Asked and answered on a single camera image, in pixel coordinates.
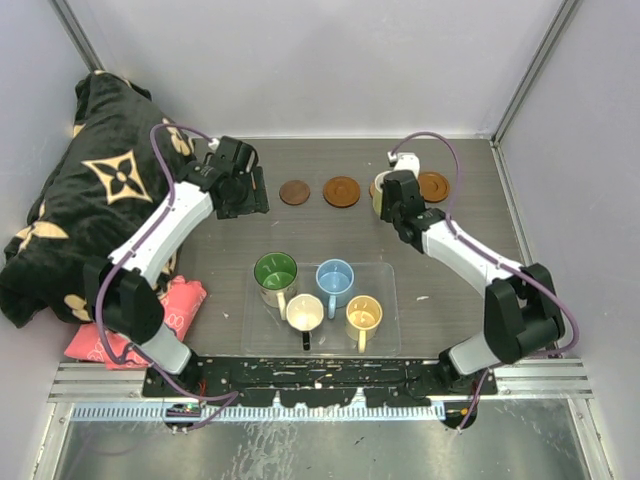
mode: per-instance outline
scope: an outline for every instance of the black mug handle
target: black mug handle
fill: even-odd
[[[302,349],[304,351],[311,350],[311,334],[302,332]]]

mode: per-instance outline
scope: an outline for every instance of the brown coaster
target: brown coaster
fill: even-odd
[[[443,201],[449,195],[449,181],[437,172],[422,172],[418,175],[420,193],[429,203]]]
[[[334,177],[325,183],[322,193],[329,205],[347,208],[360,199],[360,185],[351,177]]]
[[[287,205],[302,205],[310,194],[309,185],[302,180],[289,180],[280,187],[280,200]]]

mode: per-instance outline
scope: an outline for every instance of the clear plastic tray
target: clear plastic tray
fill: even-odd
[[[354,295],[376,298],[383,310],[382,322],[374,338],[367,342],[365,353],[359,354],[356,342],[345,332],[346,307],[338,308],[333,320],[325,318],[311,332],[311,350],[302,349],[302,334],[280,320],[278,309],[267,306],[260,297],[253,278],[253,267],[247,276],[242,351],[245,355],[273,357],[366,356],[393,357],[400,353],[400,323],[393,267],[388,263],[352,263],[355,273]],[[315,274],[318,265],[298,264],[298,293],[317,295]]]

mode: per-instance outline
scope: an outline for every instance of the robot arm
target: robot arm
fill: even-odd
[[[218,219],[269,210],[262,168],[256,151],[239,140],[222,137],[205,163],[191,162],[174,183],[170,195],[145,224],[108,259],[85,265],[84,282],[90,312],[95,318],[98,291],[114,265],[138,245],[109,285],[103,308],[104,324],[130,341],[166,372],[186,386],[197,382],[197,355],[164,324],[164,309],[152,285],[162,267],[191,231],[215,210]],[[160,215],[170,207],[154,229]]]
[[[443,262],[484,296],[483,330],[439,355],[445,383],[498,363],[514,363],[564,335],[559,308],[498,265],[521,270],[554,292],[549,271],[539,264],[525,268],[498,255],[455,222],[454,234],[442,210],[425,206],[412,171],[395,170],[385,176],[381,218],[393,223],[402,241]],[[460,235],[496,263],[463,244]]]

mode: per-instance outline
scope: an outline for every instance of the cup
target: cup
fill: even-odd
[[[316,270],[316,284],[320,299],[327,304],[327,316],[336,315],[336,308],[344,307],[353,296],[355,275],[344,260],[327,260]]]
[[[382,307],[373,297],[358,295],[347,305],[347,335],[358,342],[358,353],[364,353],[382,321]]]
[[[320,325],[323,318],[324,307],[322,302],[308,293],[293,297],[287,305],[287,322],[293,328],[302,332],[303,350],[311,349],[311,335],[309,332]]]
[[[280,310],[287,319],[287,302],[298,293],[298,265],[286,253],[267,253],[256,262],[253,275],[264,303]]]
[[[379,173],[373,180],[373,211],[376,212],[378,217],[382,214],[382,184],[387,173],[391,173],[391,170]]]

